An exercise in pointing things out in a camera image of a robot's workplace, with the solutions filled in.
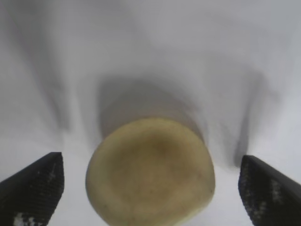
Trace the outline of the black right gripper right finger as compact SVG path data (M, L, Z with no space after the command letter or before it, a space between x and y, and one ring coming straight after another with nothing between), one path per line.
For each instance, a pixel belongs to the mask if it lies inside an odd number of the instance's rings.
M243 156L238 191L254 226L301 224L301 185L259 158Z

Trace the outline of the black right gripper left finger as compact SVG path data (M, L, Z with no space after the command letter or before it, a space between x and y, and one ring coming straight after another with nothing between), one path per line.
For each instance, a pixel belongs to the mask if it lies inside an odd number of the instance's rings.
M0 183L0 224L48 225L63 191L62 153L48 153Z

